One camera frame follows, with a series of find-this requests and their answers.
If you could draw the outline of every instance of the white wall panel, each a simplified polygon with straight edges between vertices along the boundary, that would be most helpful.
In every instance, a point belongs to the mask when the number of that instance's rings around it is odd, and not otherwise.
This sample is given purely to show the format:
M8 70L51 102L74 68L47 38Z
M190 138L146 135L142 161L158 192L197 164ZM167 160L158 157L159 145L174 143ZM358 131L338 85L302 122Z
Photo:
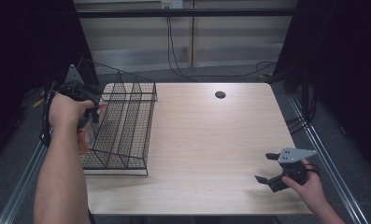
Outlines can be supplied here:
M76 0L76 6L77 9L123 10L161 7L160 1L112 1ZM184 6L193 7L191 2L184 1ZM295 5L296 0L198 0L195 8L294 8ZM192 18L171 18L179 66L275 61L290 21L291 17L204 17L195 18L192 23ZM169 68L166 18L81 19L81 23L95 61L131 71Z

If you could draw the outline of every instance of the person's left hand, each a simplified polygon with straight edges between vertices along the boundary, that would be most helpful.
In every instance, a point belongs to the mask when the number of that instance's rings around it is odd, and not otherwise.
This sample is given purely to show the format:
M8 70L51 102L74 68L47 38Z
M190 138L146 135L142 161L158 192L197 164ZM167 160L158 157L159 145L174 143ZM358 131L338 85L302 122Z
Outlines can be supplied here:
M85 110L93 107L94 103L90 100L77 102L67 96L57 93L50 106L50 125L53 128L65 125L76 126Z

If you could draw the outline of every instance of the wire basket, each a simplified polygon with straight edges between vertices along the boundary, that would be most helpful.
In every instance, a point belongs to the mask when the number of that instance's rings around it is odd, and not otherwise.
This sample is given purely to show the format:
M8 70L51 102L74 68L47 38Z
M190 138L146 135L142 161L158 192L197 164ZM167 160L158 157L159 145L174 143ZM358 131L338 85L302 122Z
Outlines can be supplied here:
M83 170L138 170L148 175L156 84L84 59L77 70L85 83L96 85L102 92L100 105L105 106L99 123L92 124L95 141L88 152L80 156Z

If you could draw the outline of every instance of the aluminum rail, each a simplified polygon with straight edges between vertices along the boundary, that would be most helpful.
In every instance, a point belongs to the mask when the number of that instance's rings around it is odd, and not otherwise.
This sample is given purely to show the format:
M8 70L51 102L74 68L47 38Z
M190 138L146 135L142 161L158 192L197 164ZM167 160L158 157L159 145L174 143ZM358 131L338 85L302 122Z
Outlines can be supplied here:
M34 16L95 18L148 18L148 17L272 17L316 16L324 10L297 10L294 8L233 8L233 9L134 9L134 10L78 10L77 12L37 11Z
M294 96L290 96L290 101L293 105L293 110L304 125L305 132L307 133L310 142L313 144L313 147L319 152L319 157L321 159L322 165L330 176L343 204L348 209L353 222L357 224L367 224L368 221L366 220L361 206L354 198L354 195L351 193L350 189L346 185L342 175L337 170L333 160L331 159L321 139L317 135L313 125L303 119L301 104Z
M28 162L28 165L25 168L19 183L11 193L7 204L2 210L0 215L0 224L13 223L17 213L19 212L22 201L24 200L31 183L33 179L35 179L37 171L39 170L39 167L45 158L46 151L47 148L42 144L42 142L39 142L39 144L36 146L36 151L34 152L31 160Z

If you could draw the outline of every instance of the wooden surface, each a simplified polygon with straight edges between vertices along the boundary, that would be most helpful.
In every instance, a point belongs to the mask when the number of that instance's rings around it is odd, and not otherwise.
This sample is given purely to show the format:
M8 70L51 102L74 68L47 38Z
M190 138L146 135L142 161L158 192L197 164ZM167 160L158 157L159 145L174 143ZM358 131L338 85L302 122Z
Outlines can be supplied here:
M294 147L269 85L158 83L157 92L150 175L87 176L92 213L309 213L293 190L273 193L254 177L279 175L281 167L264 154Z

